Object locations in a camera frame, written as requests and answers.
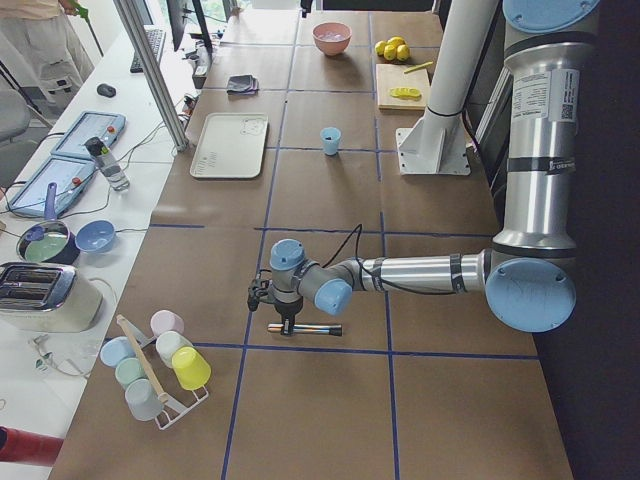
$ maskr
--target computer mouse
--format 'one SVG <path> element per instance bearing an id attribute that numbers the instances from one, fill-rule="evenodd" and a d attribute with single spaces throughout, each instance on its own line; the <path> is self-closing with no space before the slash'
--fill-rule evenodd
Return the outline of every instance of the computer mouse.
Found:
<path id="1" fill-rule="evenodd" d="M 107 85 L 106 83 L 101 83 L 100 85 L 98 85 L 98 88 L 96 90 L 98 92 L 98 95 L 102 95 L 103 97 L 111 98 L 116 96 L 116 89 L 111 85 Z"/>

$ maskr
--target cup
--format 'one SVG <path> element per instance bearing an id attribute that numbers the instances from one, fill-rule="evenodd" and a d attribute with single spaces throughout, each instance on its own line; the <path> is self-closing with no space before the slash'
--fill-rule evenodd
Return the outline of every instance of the cup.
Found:
<path id="1" fill-rule="evenodd" d="M 135 357 L 133 347 L 127 337 L 116 337 L 109 340 L 100 350 L 100 360 L 107 367 L 116 368 L 125 358 Z"/>
<path id="2" fill-rule="evenodd" d="M 173 330 L 164 332 L 156 340 L 156 351 L 160 355 L 162 362 L 169 368 L 173 368 L 171 357 L 182 347 L 193 347 L 193 344 Z"/>
<path id="3" fill-rule="evenodd" d="M 125 358 L 116 367 L 116 380 L 125 390 L 139 378 L 147 378 L 147 376 L 144 374 L 140 360 L 136 357 Z"/>
<path id="4" fill-rule="evenodd" d="M 341 137 L 342 133 L 336 127 L 326 127 L 320 131 L 322 150 L 325 155 L 335 155 L 338 153 Z"/>
<path id="5" fill-rule="evenodd" d="M 146 378 L 133 381 L 125 390 L 124 399 L 133 418 L 142 422 L 153 420 L 162 413 L 164 408 L 151 382 Z"/>
<path id="6" fill-rule="evenodd" d="M 0 462 L 51 467 L 62 448 L 62 438 L 0 427 Z"/>
<path id="7" fill-rule="evenodd" d="M 180 386 L 185 390 L 197 390 L 211 378 L 211 366 L 193 347 L 182 347 L 171 358 Z"/>
<path id="8" fill-rule="evenodd" d="M 151 316 L 151 331 L 157 337 L 164 332 L 173 330 L 174 332 L 184 332 L 184 321 L 179 315 L 170 310 L 160 310 Z"/>

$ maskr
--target folded cloth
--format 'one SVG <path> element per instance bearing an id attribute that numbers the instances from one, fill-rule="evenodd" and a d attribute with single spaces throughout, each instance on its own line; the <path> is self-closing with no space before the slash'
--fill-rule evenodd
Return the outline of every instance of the folded cloth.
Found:
<path id="1" fill-rule="evenodd" d="M 258 89 L 258 79 L 253 75 L 234 75 L 227 82 L 229 95 L 253 95 Z"/>

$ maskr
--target keyboard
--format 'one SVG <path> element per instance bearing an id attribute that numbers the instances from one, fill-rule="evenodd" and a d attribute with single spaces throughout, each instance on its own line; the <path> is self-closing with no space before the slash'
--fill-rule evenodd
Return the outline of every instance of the keyboard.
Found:
<path id="1" fill-rule="evenodd" d="M 151 50 L 153 51 L 153 54 L 156 57 L 158 63 L 160 63 L 160 59 L 162 58 L 162 51 L 164 50 L 164 40 L 167 36 L 167 33 L 161 28 L 147 28 L 146 33 L 147 40 L 149 41 L 149 45 L 151 46 Z M 133 54 L 133 60 L 131 61 L 129 71 L 131 73 L 142 72 L 142 64 L 140 63 L 140 58 L 136 53 Z"/>

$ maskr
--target toaster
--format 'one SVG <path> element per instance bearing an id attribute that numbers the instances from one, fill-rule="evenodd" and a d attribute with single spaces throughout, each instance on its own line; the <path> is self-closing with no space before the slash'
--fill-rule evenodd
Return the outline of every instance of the toaster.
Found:
<path id="1" fill-rule="evenodd" d="M 101 303 L 100 291 L 73 266 L 0 265 L 0 319 L 21 330 L 86 330 Z"/>

